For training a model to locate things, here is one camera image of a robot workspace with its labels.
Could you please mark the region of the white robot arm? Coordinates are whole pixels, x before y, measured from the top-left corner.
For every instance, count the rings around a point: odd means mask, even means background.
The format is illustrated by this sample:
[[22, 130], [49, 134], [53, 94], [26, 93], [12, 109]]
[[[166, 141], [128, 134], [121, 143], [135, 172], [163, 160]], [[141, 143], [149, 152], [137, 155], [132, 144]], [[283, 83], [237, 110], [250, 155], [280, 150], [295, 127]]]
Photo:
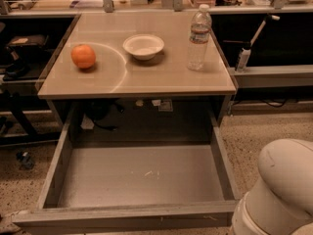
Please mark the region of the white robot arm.
[[230, 235], [291, 235], [313, 222], [313, 143], [275, 140], [261, 150], [259, 178], [237, 204]]

